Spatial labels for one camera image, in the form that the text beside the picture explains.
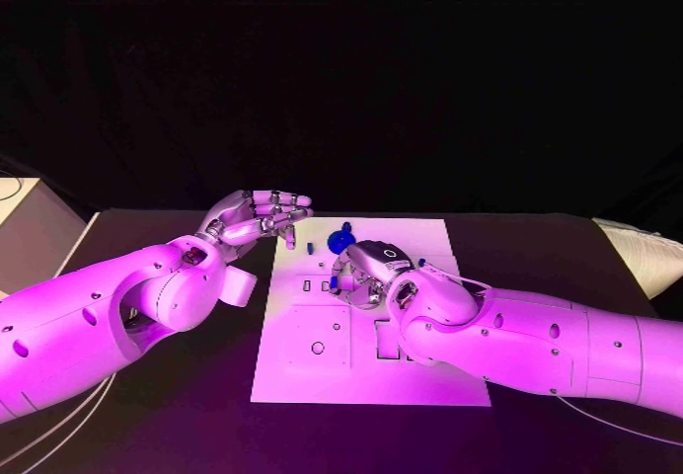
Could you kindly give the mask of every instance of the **robotic arm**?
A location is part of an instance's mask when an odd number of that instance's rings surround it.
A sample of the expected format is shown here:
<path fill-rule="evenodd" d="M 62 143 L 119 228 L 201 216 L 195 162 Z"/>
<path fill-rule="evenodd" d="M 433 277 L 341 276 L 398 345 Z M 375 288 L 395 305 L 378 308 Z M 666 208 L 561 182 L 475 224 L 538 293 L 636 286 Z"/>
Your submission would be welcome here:
<path fill-rule="evenodd" d="M 346 265 L 355 290 L 336 284 Z M 417 268 L 375 241 L 341 254 L 330 286 L 362 309 L 387 299 L 401 348 L 420 363 L 449 362 L 538 395 L 622 400 L 683 418 L 683 324 L 493 288 L 426 261 Z"/>
<path fill-rule="evenodd" d="M 0 423 L 93 387 L 153 345 L 245 306 L 257 277 L 231 267 L 266 236 L 294 248 L 310 198 L 237 192 L 194 235 L 101 262 L 0 300 Z"/>

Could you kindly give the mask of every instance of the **black curtain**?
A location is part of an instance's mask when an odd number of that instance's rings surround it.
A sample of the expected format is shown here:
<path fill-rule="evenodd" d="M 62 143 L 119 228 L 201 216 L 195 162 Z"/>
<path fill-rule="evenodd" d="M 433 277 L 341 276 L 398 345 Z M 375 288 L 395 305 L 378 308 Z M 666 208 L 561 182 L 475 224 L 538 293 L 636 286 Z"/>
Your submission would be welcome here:
<path fill-rule="evenodd" d="M 561 211 L 683 240 L 666 15 L 28 2 L 2 30 L 0 169 L 84 207 L 281 189 L 325 210 Z"/>

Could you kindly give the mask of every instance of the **dark table surface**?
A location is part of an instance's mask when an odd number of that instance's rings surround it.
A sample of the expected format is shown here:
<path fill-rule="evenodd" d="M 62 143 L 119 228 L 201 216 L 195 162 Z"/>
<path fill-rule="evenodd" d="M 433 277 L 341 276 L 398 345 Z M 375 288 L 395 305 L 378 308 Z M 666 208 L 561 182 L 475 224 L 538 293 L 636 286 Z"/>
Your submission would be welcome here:
<path fill-rule="evenodd" d="M 354 216 L 444 218 L 464 277 L 656 317 L 591 220 L 562 214 Z M 65 271 L 192 233 L 202 217 L 199 211 L 106 211 Z M 274 254 L 269 239 L 235 264 L 260 277 L 248 307 L 220 303 L 202 325 L 119 373 L 96 415 L 35 472 L 683 472 L 682 447 L 603 425 L 552 397 L 495 384 L 493 408 L 253 404 Z M 0 458 L 83 399 L 0 426 Z M 683 440 L 683 421 L 673 417 L 620 402 L 577 405 L 632 429 Z M 67 433 L 8 472 L 22 472 Z"/>

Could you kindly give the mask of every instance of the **white pillow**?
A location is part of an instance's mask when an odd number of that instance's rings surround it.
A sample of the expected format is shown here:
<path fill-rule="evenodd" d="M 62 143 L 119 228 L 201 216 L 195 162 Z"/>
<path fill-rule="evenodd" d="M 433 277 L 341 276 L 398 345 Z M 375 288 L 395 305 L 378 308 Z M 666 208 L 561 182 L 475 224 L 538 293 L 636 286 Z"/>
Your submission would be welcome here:
<path fill-rule="evenodd" d="M 594 219 L 652 299 L 683 276 L 683 245 L 632 225 Z"/>

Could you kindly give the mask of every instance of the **cable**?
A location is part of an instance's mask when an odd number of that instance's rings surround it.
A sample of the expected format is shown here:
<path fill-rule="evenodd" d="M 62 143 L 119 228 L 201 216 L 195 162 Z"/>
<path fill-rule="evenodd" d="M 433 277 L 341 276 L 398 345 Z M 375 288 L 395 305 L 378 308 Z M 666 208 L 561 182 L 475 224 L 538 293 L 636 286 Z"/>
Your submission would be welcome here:
<path fill-rule="evenodd" d="M 64 424 L 75 417 L 78 412 L 83 410 L 86 405 L 96 398 L 97 394 L 103 390 L 103 387 L 104 387 L 109 380 L 110 380 L 110 377 L 107 377 L 101 381 L 101 383 L 97 386 L 96 390 L 88 395 L 88 398 L 83 401 L 83 403 L 78 405 L 78 407 L 75 407 L 74 411 L 67 415 L 64 420 L 18 452 L 15 452 L 15 454 L 12 454 L 8 458 L 5 458 L 0 461 L 0 467 L 3 467 L 18 456 L 21 456 L 64 426 Z"/>
<path fill-rule="evenodd" d="M 588 412 L 586 412 L 577 405 L 570 403 L 560 395 L 555 395 L 567 405 L 570 405 L 581 414 L 584 414 L 587 417 L 593 418 L 598 422 L 604 423 L 613 428 L 617 428 L 619 430 L 623 430 L 623 432 L 632 433 L 633 435 L 639 435 L 643 437 L 647 437 L 649 439 L 655 439 L 656 441 L 666 442 L 668 444 L 673 444 L 675 446 L 683 447 L 683 442 L 675 441 L 673 439 L 665 439 L 663 437 L 653 436 L 650 434 L 637 432 L 636 430 L 630 430 L 626 427 L 622 427 L 620 425 L 616 425 L 614 423 L 609 422 L 607 420 L 603 420 L 603 418 L 598 418 L 596 415 L 591 415 Z"/>
<path fill-rule="evenodd" d="M 114 377 L 116 377 L 116 373 L 111 374 L 111 377 L 110 377 L 110 382 L 107 384 L 107 387 L 104 388 L 104 392 L 103 392 L 103 395 L 100 395 L 100 400 L 97 401 L 96 403 L 96 406 L 93 407 L 93 409 L 90 410 L 90 413 L 86 415 L 86 418 L 83 419 L 81 423 L 78 424 L 78 426 L 74 428 L 73 432 L 68 434 L 68 436 L 64 438 L 64 440 L 61 441 L 61 443 L 54 447 L 54 450 L 39 459 L 39 461 L 32 465 L 32 467 L 29 467 L 29 469 L 26 469 L 22 474 L 28 474 L 31 471 L 34 471 L 34 469 L 37 469 L 37 467 L 44 463 L 44 461 L 55 454 L 55 452 L 58 451 L 58 449 L 67 444 L 67 442 L 71 440 L 73 436 L 77 434 L 78 430 L 81 429 L 81 427 L 86 425 L 86 422 L 88 421 L 90 417 L 93 416 L 93 414 L 96 413 L 96 410 L 97 410 L 97 407 L 100 406 L 100 404 L 103 403 L 103 400 L 104 400 L 104 397 L 107 395 L 107 392 L 110 391 L 110 388 L 111 388 L 111 383 L 114 382 Z"/>
<path fill-rule="evenodd" d="M 15 178 L 19 183 L 19 189 L 9 196 L 0 197 L 0 200 L 8 200 L 9 198 L 13 198 L 19 194 L 19 192 L 22 191 L 22 188 L 25 187 L 25 182 L 8 171 L 0 170 L 0 173 L 8 175 L 11 178 Z"/>

